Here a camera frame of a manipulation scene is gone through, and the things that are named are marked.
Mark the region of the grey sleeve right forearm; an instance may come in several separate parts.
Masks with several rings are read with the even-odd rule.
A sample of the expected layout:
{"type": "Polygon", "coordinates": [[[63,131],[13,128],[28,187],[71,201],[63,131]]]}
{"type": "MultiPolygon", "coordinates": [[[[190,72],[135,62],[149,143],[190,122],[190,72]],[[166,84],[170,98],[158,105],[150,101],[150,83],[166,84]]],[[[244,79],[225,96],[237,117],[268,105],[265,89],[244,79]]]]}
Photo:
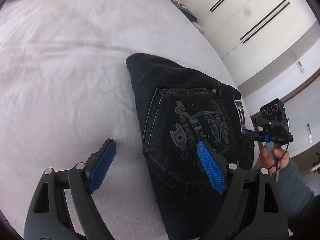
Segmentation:
{"type": "Polygon", "coordinates": [[[319,195],[304,183],[294,161],[280,171],[276,187],[292,232],[289,239],[319,239],[319,195]]]}

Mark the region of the person right hand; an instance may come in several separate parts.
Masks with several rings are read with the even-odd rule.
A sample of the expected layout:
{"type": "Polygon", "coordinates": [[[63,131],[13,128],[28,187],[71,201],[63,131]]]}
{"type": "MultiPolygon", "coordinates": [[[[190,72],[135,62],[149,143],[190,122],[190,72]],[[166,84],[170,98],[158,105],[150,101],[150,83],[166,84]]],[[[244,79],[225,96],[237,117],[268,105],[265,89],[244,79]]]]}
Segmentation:
{"type": "Polygon", "coordinates": [[[278,168],[278,165],[276,164],[274,157],[269,156],[267,148],[263,147],[259,156],[261,160],[261,166],[266,168],[270,172],[270,174],[285,169],[290,161],[289,152],[286,152],[282,148],[274,148],[273,155],[274,157],[280,160],[280,168],[278,168]]]}

